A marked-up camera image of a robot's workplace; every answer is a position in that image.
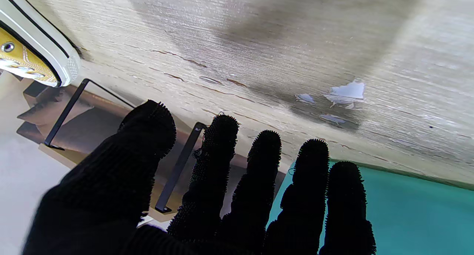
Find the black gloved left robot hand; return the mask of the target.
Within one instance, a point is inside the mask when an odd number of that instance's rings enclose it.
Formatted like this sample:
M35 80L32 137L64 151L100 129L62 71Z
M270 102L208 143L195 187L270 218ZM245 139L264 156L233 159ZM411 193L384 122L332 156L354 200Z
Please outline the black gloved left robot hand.
M215 116L182 205L167 230L147 214L159 161L174 146L168 109L149 100L44 194L23 255L374 255L366 191L352 162L330 167L327 144L307 140L281 213L268 223L281 157L277 132L257 135L231 211L220 216L239 124Z

